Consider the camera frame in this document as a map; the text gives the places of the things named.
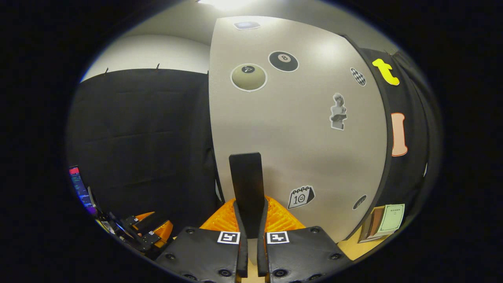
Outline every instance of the white curved wall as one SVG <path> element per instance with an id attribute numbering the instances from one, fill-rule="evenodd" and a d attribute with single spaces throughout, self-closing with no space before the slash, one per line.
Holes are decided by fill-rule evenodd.
<path id="1" fill-rule="evenodd" d="M 209 70 L 210 46 L 193 40 L 164 35 L 137 35 L 119 38 L 105 49 L 82 81 L 124 69 L 178 69 L 204 73 Z"/>

